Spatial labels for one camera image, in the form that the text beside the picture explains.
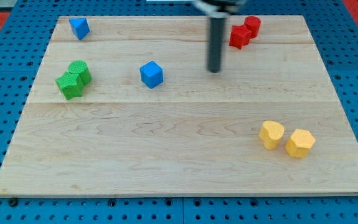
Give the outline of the grey robot end mount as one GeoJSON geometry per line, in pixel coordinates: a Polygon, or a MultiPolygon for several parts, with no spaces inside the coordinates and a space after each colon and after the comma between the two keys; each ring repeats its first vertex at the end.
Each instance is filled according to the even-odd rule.
{"type": "Polygon", "coordinates": [[[193,5],[209,17],[226,17],[238,13],[247,0],[193,0],[193,5]]]}

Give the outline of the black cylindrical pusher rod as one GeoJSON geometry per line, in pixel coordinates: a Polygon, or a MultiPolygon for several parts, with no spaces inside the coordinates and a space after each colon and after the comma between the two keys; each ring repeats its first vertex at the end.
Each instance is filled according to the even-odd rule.
{"type": "Polygon", "coordinates": [[[221,68],[224,32],[225,17],[209,17],[207,69],[212,73],[219,72],[221,68]]]}

